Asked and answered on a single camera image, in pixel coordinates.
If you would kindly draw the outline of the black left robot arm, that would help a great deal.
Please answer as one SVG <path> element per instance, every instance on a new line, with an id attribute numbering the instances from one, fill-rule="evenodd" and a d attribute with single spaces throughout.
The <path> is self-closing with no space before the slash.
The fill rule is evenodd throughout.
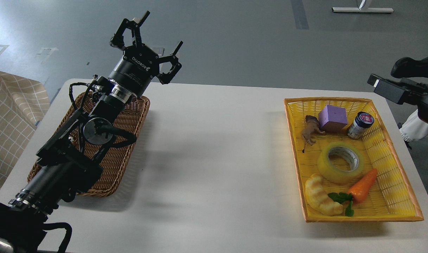
<path id="1" fill-rule="evenodd" d="M 72 226 L 46 223 L 48 216 L 60 201 L 73 201 L 101 178 L 101 162 L 110 149 L 135 144 L 136 134 L 115 127 L 115 121 L 153 78 L 168 84 L 182 67 L 177 57 L 182 41 L 165 57 L 142 42 L 140 29 L 149 15 L 123 19 L 110 40 L 123 56 L 107 78 L 95 75 L 90 83 L 69 86 L 74 112 L 37 152 L 40 171 L 8 205 L 0 203 L 0 253 L 37 253 L 54 229 L 65 230 L 58 252 L 66 252 Z"/>

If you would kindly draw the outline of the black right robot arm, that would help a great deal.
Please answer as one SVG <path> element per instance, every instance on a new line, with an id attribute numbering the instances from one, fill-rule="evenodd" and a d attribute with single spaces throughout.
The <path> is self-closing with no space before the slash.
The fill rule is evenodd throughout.
<path id="1" fill-rule="evenodd" d="M 418 83 L 408 78 L 392 81 L 371 74 L 367 83 L 374 87 L 373 92 L 389 101 L 402 105 L 417 106 L 418 117 L 428 123 L 428 84 Z"/>

